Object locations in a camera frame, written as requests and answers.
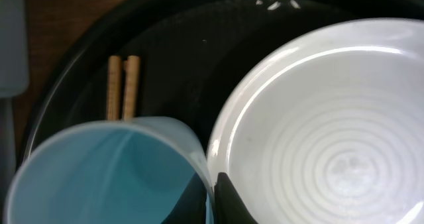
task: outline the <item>wooden table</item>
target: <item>wooden table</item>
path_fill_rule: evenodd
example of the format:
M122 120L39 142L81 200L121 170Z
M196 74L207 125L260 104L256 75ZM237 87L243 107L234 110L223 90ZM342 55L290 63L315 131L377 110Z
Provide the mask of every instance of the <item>wooden table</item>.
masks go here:
M13 99L17 153L32 106L61 55L99 17L124 0L25 0L30 85Z

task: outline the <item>white ceramic bowl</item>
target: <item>white ceramic bowl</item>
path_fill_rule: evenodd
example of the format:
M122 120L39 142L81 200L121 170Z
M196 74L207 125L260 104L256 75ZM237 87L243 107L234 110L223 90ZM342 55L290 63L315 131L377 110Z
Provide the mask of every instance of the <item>white ceramic bowl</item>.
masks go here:
M212 182L226 172L259 223L424 223L424 23L353 21L282 46L210 142Z

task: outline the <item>plastic cup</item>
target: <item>plastic cup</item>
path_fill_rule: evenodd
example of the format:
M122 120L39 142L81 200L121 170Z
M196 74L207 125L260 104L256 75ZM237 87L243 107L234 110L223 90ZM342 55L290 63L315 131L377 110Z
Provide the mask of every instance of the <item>plastic cup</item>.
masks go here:
M212 223L205 155L187 125L168 117L86 123L50 137L23 164L9 189L4 219L6 224L161 223L183 192L191 192L186 188L194 178L212 198L204 203L206 223Z

